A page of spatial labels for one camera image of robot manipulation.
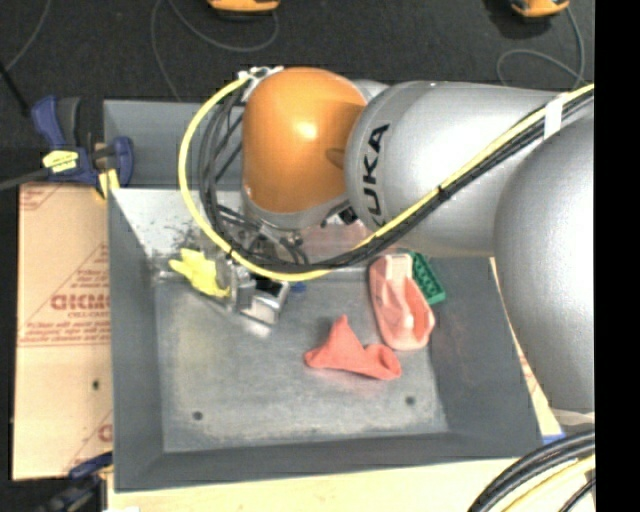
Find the metal tray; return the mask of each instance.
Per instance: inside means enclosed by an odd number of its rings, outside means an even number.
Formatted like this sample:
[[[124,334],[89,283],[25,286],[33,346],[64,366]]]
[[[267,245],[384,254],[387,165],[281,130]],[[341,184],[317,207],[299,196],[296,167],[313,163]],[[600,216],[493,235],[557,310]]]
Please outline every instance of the metal tray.
[[[346,313],[379,343],[363,269],[292,292],[268,327],[168,271],[197,233],[178,192],[110,201],[115,486],[153,489],[522,455],[541,443],[486,259],[432,261],[447,290],[427,347],[382,382],[303,354]]]

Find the orange object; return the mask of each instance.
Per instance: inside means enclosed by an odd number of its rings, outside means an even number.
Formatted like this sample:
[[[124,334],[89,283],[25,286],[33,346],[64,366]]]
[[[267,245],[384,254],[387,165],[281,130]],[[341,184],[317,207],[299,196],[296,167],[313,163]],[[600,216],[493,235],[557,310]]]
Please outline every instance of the orange object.
[[[338,318],[325,343],[304,355],[312,368],[331,368],[367,375],[375,379],[391,380],[402,375],[400,361],[389,347],[380,343],[362,346],[347,319]]]
[[[288,68],[253,91],[242,121],[242,185],[256,206],[299,213],[345,194],[336,155],[366,100],[340,75]]]
[[[435,316],[413,280],[409,254],[390,254],[369,267],[369,291],[384,342],[395,350],[415,350],[429,342]]]
[[[280,0],[208,0],[208,2],[214,9],[242,14],[273,11],[280,4]]]
[[[527,18],[558,14],[569,7],[569,0],[511,0],[511,8]]]

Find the red cloth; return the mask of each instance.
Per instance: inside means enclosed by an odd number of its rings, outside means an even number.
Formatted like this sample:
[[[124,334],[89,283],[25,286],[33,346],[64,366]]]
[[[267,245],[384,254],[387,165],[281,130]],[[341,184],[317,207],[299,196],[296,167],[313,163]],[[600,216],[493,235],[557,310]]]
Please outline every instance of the red cloth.
[[[334,322],[327,341],[309,350],[304,360],[312,368],[345,370],[374,379],[391,380],[402,375],[400,361],[393,350],[381,343],[363,347],[349,326],[347,315]]]

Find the yellow cable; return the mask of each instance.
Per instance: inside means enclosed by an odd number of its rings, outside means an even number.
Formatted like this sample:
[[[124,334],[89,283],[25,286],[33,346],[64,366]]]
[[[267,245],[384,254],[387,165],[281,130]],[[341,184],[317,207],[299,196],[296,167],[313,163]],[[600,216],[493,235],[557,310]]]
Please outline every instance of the yellow cable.
[[[231,245],[222,238],[207,222],[207,220],[200,214],[198,211],[198,207],[196,206],[193,198],[191,197],[191,192],[189,190],[189,186],[187,183],[187,157],[189,155],[189,147],[191,145],[191,140],[193,139],[193,135],[195,134],[198,126],[202,122],[202,120],[206,117],[209,111],[217,105],[220,100],[225,98],[227,95],[231,94],[236,89],[242,87],[244,83],[249,80],[249,77],[238,78],[237,80],[231,82],[227,86],[223,87],[220,91],[214,94],[199,110],[196,112],[196,115],[193,117],[189,125],[187,126],[187,130],[185,131],[184,137],[182,138],[182,143],[180,145],[180,152],[178,154],[178,184],[180,186],[180,192],[182,193],[182,199],[184,200],[187,209],[195,219],[196,223],[200,228],[206,233],[206,235],[211,238],[211,240],[223,251],[229,253],[231,257],[236,260],[241,265],[245,266],[248,270],[267,277],[269,279],[277,280],[277,281],[305,281],[309,279],[316,279],[325,274],[328,274],[329,270],[316,270],[312,272],[302,272],[298,274],[288,274],[282,272],[273,272],[271,270],[259,267],[258,265],[253,264],[249,260],[243,258],[240,254],[232,252]]]
[[[236,252],[232,252],[231,245],[222,238],[207,222],[207,220],[200,214],[197,206],[195,205],[193,198],[191,197],[191,192],[189,191],[188,183],[187,183],[187,158],[189,155],[189,147],[191,145],[191,140],[193,139],[193,135],[195,134],[198,126],[202,122],[202,120],[207,116],[209,111],[213,109],[215,105],[217,105],[223,98],[227,95],[231,94],[233,91],[242,87],[244,83],[249,80],[249,76],[244,76],[242,78],[238,78],[237,80],[231,82],[227,86],[223,87],[220,91],[214,94],[200,109],[196,112],[193,119],[189,123],[187,130],[185,131],[184,137],[182,138],[182,143],[180,145],[180,152],[178,156],[178,184],[180,186],[180,191],[182,193],[182,198],[189,209],[189,212],[195,219],[196,223],[200,228],[205,232],[205,234],[223,251],[230,254],[231,257],[244,267],[246,267],[251,272],[266,277],[268,279],[273,279],[276,281],[307,281],[311,279],[317,279],[322,277],[332,270],[312,270],[308,272],[275,272],[264,267],[260,267],[259,265],[255,265],[251,261],[242,257],[240,254]],[[563,93],[559,97],[562,99],[563,105],[569,101],[572,101],[575,98],[578,98],[591,89],[594,88],[593,84],[587,85],[580,89],[577,89],[571,93]],[[520,133],[525,131],[531,125],[538,122],[545,115],[545,107],[537,110],[517,125],[512,127],[510,130],[502,134],[500,137],[491,142],[488,146],[486,146],[480,153],[478,153],[473,159],[467,162],[466,165],[461,167],[457,172],[453,173],[446,180],[444,180],[439,187],[436,187],[434,190],[426,194],[422,197],[418,202],[414,205],[410,206],[399,215],[394,217],[388,223],[386,223],[382,228],[378,229],[370,236],[362,240],[358,245],[356,245],[353,249],[357,249],[362,247],[363,245],[369,243],[370,241],[379,238],[392,229],[396,228],[403,222],[407,221],[412,215],[414,215],[422,206],[431,201],[434,197],[436,197],[439,193],[439,189],[446,189],[449,185],[451,185],[456,180],[463,177],[465,174],[470,172],[474,167],[476,167],[479,163],[481,163],[486,158],[490,157],[497,150],[505,146],[511,139],[518,136]]]
[[[534,501],[540,499],[543,494],[551,494],[558,488],[566,485],[579,476],[584,476],[587,471],[596,467],[596,456],[590,455],[584,459],[575,461],[570,466],[566,466],[560,471],[556,471],[551,476],[545,478],[542,482],[532,487],[522,496],[518,496],[509,506],[502,512],[514,512],[519,507],[530,505]]]

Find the cable bundle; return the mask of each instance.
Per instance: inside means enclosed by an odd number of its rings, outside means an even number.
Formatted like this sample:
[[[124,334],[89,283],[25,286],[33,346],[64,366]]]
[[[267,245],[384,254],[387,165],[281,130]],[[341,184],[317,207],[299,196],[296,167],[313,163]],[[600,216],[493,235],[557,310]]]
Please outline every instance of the cable bundle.
[[[569,512],[595,486],[595,467],[595,430],[591,429],[548,444],[515,462],[489,484],[468,512],[488,512],[533,478],[548,473],[549,476],[502,509],[510,512],[525,502],[533,502],[541,495],[591,472],[592,476],[587,483],[559,511]]]
[[[481,151],[475,158],[457,172],[453,173],[438,187],[386,223],[372,235],[362,240],[350,251],[322,261],[309,262],[307,258],[303,257],[303,253],[296,253],[295,250],[291,249],[291,247],[294,247],[293,245],[289,244],[289,246],[287,246],[286,238],[283,238],[277,240],[277,242],[287,249],[293,261],[283,260],[277,256],[265,258],[264,255],[259,255],[249,250],[250,248],[244,248],[242,244],[229,236],[224,225],[220,222],[223,218],[226,217],[230,219],[232,216],[235,216],[234,220],[236,222],[247,222],[247,219],[239,216],[236,212],[230,213],[230,211],[225,211],[217,205],[215,194],[216,178],[219,179],[221,177],[228,164],[225,163],[221,171],[216,173],[213,169],[215,168],[215,159],[219,155],[219,151],[214,149],[212,154],[206,153],[211,150],[211,147],[218,147],[217,138],[219,137],[221,129],[221,120],[223,121],[227,115],[225,112],[229,112],[233,105],[238,104],[240,92],[244,90],[248,82],[249,77],[244,77],[228,84],[210,98],[193,117],[180,146],[178,182],[187,208],[204,233],[220,247],[220,249],[236,260],[236,262],[244,265],[249,271],[274,280],[303,281],[315,279],[326,275],[332,270],[361,263],[372,258],[400,240],[418,223],[422,222],[429,214],[435,211],[436,208],[448,201],[455,192],[495,168],[527,145],[539,140],[544,134],[546,107],[540,108],[516,123],[511,129],[489,144],[489,146]],[[577,91],[561,95],[560,100],[562,101],[563,119],[574,115],[582,107],[591,102],[593,100],[593,91],[594,86],[588,85]],[[205,140],[203,142],[204,149],[200,155],[200,197],[205,205],[207,216],[209,217],[209,221],[207,221],[200,215],[189,192],[186,176],[187,159],[191,140],[196,130],[207,114],[229,95],[233,96],[231,101],[227,101],[225,106],[219,109],[220,114],[214,117],[214,120],[212,120],[207,127],[208,134],[205,134]]]

